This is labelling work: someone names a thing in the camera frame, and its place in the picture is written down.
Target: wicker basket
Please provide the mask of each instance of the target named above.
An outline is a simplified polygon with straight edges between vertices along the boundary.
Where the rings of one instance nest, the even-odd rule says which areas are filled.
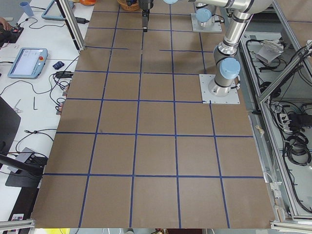
[[[120,4],[121,8],[124,9],[125,11],[137,11],[138,9],[140,9],[140,6],[138,5],[138,1],[132,4],[131,6],[127,5],[126,0],[117,0],[117,1]]]

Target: white mounting plate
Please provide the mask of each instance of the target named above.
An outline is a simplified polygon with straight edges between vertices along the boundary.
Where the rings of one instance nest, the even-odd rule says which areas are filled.
[[[216,97],[211,94],[208,90],[208,85],[215,75],[211,74],[199,74],[200,89],[201,89],[201,99],[204,104],[240,104],[239,97],[236,89],[231,89],[229,94],[225,97]]]
[[[192,19],[192,26],[193,26],[193,32],[200,32],[200,33],[222,33],[221,24],[219,22],[215,22],[212,25],[207,25],[206,27],[202,27],[198,24],[198,21],[196,19],[196,14],[191,14]],[[218,16],[214,16],[214,20],[219,20]]]

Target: white table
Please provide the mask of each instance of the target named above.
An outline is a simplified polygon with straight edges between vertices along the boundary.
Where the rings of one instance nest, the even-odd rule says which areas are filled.
[[[45,8],[49,3],[50,0],[32,0],[31,6]],[[75,3],[75,7],[73,9],[74,15],[76,17],[86,18],[87,20],[91,18],[92,11],[93,7],[86,7],[80,3]],[[63,21],[44,20],[41,18],[41,14],[42,11],[34,11],[34,17],[38,20],[38,23],[34,24],[33,27],[40,27],[45,24],[64,24]],[[24,21],[26,18],[27,16],[23,14],[19,22]],[[23,79],[24,81],[32,83],[34,89],[40,93],[51,88],[48,79],[52,73],[56,72],[52,65],[59,60],[63,61],[65,65],[59,70],[62,71],[74,58],[78,56],[78,52],[70,37],[67,26],[62,28],[44,27],[42,29],[30,29],[28,25],[30,25],[32,22],[32,19],[29,19],[29,21],[21,25],[25,29],[16,44],[9,44],[6,48],[2,48],[0,50],[0,61],[14,61],[20,48],[22,47],[47,48],[49,55],[40,76],[37,79]],[[87,27],[88,24],[79,24],[79,28],[83,37],[85,37]],[[68,71],[74,71],[76,64],[77,61],[73,62],[68,68]],[[0,92],[2,92],[2,90],[7,85],[18,80],[7,77],[7,73],[9,72],[10,67],[11,64],[0,64],[0,73],[2,73],[2,76],[0,77]],[[50,99],[49,93],[37,95],[33,92],[30,84],[19,82],[7,88],[1,97],[11,107],[14,107],[18,100],[21,99],[17,106],[23,111],[19,114],[21,117],[21,122],[10,151],[15,152],[16,143],[27,135],[24,130],[33,131],[47,128],[57,128],[60,116],[56,115],[55,103],[53,103],[53,101]],[[38,110],[33,109],[34,97],[36,99],[35,108]],[[57,86],[52,92],[52,98],[56,100],[60,97],[62,97],[62,90]],[[56,131],[47,131],[45,133],[54,138],[55,132]],[[52,147],[52,141],[49,137],[44,135],[32,135],[19,144],[18,150],[21,151],[25,147],[28,147],[35,152],[49,156]],[[6,166],[3,166],[1,171],[10,173]],[[20,188],[6,187],[4,185],[7,177],[8,175],[0,173],[0,221],[8,220],[15,205],[16,199],[20,193]]]

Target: human hand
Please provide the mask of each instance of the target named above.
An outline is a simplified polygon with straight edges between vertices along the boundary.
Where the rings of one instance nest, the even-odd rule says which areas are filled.
[[[0,23],[3,25],[5,30],[11,30],[12,26],[4,18],[0,17]]]

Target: tablet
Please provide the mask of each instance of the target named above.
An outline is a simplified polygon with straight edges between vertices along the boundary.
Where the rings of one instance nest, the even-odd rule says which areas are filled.
[[[21,48],[8,74],[9,78],[36,79],[48,57],[45,48]]]
[[[68,1],[71,8],[74,7],[74,3],[72,1]],[[45,20],[60,20],[63,21],[63,16],[59,11],[59,7],[55,0],[52,0],[46,10],[41,15]]]

